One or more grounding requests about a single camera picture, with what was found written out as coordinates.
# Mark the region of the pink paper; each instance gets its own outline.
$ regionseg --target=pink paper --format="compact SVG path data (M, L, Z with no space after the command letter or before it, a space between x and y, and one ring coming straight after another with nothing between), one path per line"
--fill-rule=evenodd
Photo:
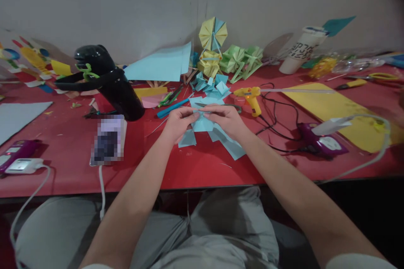
M154 95L150 97L143 97L142 98L142 103L144 108L153 108L157 107L161 101L165 98L167 94L161 94L161 95Z

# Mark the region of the hand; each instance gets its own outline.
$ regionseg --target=hand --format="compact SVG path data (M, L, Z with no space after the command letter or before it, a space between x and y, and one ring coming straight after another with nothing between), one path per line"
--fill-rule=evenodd
M195 108L180 107L170 112L161 137L170 144L178 144L187 129L191 129L191 123L199 118L199 113L194 113Z
M210 111L211 113L204 113L204 116L219 124L225 133L236 141L239 141L241 135L250 132L233 106L210 104L206 105L204 108L199 108L198 110Z

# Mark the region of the yellow glue gun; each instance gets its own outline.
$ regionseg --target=yellow glue gun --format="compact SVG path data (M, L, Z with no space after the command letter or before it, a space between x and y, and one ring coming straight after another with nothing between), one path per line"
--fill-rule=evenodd
M261 115L261 108L257 101L257 97L261 94L261 89L259 87L240 88L233 94L237 97L244 97L247 100L252 108L252 116L254 118Z

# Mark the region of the paper cup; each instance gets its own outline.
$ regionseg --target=paper cup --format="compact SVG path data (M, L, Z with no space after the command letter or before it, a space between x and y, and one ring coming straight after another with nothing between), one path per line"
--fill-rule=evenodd
M304 27L303 34L292 47L279 71L283 74L294 74L304 62L310 59L313 50L323 43L327 35L328 32L323 27Z

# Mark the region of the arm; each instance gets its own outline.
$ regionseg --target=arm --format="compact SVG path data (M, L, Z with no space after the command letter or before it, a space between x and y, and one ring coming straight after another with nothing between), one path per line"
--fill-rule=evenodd
M214 112L208 118L244 148L283 208L307 236L321 268L343 253L384 259L321 189L245 126L233 107L206 106L199 110Z
M129 268L159 193L171 149L198 116L190 107L170 113L162 134L105 214L80 268L91 264L104 264L114 269Z

